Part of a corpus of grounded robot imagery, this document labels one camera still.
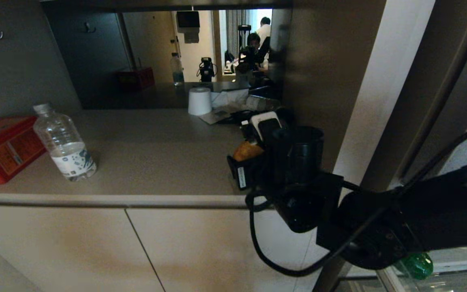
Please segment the curtain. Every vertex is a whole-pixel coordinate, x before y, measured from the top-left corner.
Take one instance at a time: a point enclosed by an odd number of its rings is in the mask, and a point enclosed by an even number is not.
[[[249,24],[251,13],[252,11],[249,10],[226,11],[226,45],[228,51],[236,58],[239,57],[239,31],[237,30],[237,26]]]

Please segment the phone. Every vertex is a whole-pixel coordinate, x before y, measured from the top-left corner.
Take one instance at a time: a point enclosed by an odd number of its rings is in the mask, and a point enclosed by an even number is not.
[[[261,141],[264,141],[264,136],[269,135],[276,127],[282,128],[275,112],[254,115],[250,118],[250,123],[257,131]]]

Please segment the countertop edge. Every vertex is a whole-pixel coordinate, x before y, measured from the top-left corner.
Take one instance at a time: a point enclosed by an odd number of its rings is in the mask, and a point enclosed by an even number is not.
[[[0,193],[0,206],[246,209],[244,195],[16,195]]]

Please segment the white shirt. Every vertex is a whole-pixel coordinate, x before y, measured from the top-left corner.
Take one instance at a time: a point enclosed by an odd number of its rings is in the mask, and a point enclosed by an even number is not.
[[[257,35],[261,38],[261,46],[264,40],[271,35],[271,26],[269,24],[263,24],[257,31]]]

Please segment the green bottle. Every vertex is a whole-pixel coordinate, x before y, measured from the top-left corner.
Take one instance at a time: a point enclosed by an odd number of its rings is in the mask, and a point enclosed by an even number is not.
[[[428,253],[412,253],[394,266],[417,280],[424,280],[433,273],[433,261]]]

